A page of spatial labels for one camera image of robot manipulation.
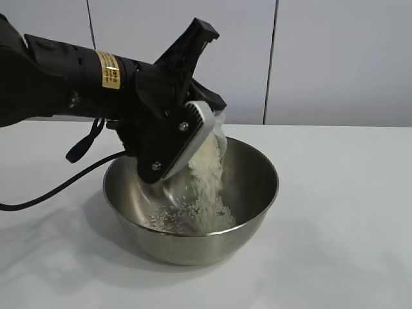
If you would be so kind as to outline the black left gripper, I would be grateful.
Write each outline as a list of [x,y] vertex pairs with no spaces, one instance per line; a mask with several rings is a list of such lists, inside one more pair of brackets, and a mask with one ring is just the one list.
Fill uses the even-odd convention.
[[125,150],[138,159],[144,183],[166,180],[182,170],[211,133],[213,111],[223,111],[222,97],[200,83],[191,83],[190,99],[180,74],[155,64],[138,62],[131,81],[131,98],[117,134]]

